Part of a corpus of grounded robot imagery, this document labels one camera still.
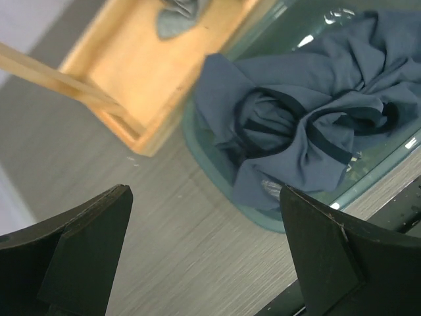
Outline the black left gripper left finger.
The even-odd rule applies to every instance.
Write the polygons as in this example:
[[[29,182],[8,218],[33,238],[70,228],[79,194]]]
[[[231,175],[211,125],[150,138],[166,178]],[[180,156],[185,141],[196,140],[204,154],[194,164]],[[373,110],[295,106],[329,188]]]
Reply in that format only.
[[[104,315],[133,193],[116,185],[1,236],[2,315]]]

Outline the navy blue tank top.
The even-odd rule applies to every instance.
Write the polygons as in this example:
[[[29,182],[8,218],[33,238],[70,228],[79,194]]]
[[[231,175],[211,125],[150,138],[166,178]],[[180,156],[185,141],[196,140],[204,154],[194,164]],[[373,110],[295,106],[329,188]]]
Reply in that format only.
[[[194,98],[234,163],[236,203],[272,210],[277,185],[332,191],[357,152],[420,117],[420,13],[364,11],[281,55],[209,55]]]

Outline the grey tank top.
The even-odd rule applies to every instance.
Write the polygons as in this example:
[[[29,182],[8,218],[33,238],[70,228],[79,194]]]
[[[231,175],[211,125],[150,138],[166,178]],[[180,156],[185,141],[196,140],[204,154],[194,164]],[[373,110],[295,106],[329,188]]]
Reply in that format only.
[[[174,0],[163,1],[156,19],[157,35],[162,40],[174,38],[193,28],[210,1],[207,0]]]

